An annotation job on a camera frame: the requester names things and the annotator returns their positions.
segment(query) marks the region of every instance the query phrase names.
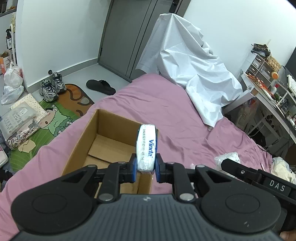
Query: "cardboard box on floor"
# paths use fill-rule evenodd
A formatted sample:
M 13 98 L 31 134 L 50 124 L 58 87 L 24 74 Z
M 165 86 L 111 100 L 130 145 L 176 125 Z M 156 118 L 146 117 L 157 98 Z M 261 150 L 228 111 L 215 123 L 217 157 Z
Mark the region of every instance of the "cardboard box on floor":
M 0 56 L 0 68 L 3 74 L 5 74 L 6 70 L 9 68 L 9 64 L 10 64 L 9 54 L 8 52 L 5 51 Z
M 106 110 L 97 110 L 79 138 L 62 175 L 89 164 L 98 169 L 110 163 L 130 160 L 136 153 L 136 140 L 141 123 L 129 120 Z M 137 173 L 135 183 L 120 185 L 121 193 L 149 194 L 152 175 Z

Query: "bed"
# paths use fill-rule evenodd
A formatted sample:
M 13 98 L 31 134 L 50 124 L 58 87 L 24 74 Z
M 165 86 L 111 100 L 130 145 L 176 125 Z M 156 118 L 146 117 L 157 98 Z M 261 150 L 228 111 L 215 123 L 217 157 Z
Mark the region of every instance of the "bed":
M 10 205 L 20 193 L 61 175 L 67 159 L 95 109 L 106 109 L 159 129 L 158 152 L 164 162 L 204 164 L 214 168 L 214 157 L 236 151 L 241 162 L 254 169 L 270 169 L 271 155 L 261 150 L 227 118 L 219 120 L 212 131 L 202 122 L 185 90 L 156 74 L 145 74 L 95 103 L 80 119 L 43 146 L 38 154 L 18 171 L 0 193 L 0 240 L 18 232 Z M 153 179 L 152 193 L 171 192 L 169 184 Z

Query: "sneaker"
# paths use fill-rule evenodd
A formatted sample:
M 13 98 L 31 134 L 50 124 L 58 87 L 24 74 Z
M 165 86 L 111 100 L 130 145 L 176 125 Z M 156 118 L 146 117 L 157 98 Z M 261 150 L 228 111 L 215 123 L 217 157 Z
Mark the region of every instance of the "sneaker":
M 67 90 L 67 87 L 63 82 L 62 75 L 58 72 L 53 73 L 52 86 L 58 94 L 61 94 Z
M 55 101 L 59 97 L 50 80 L 41 81 L 39 93 L 46 102 Z

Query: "finger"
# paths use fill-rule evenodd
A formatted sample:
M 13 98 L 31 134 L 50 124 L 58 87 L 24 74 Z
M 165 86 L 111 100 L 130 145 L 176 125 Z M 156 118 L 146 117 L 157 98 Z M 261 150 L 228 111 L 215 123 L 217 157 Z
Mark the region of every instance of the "finger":
M 296 230 L 281 232 L 279 236 L 285 241 L 296 241 Z

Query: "cartoon character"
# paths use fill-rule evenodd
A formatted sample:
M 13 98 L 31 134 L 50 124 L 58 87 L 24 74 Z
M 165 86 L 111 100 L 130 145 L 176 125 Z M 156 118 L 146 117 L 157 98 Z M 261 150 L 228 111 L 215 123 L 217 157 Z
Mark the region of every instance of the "cartoon character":
M 70 117 L 62 115 L 53 104 L 52 108 L 47 108 L 46 110 L 48 115 L 39 122 L 39 126 L 42 129 L 48 129 L 54 137 L 62 133 L 67 126 L 73 123 Z

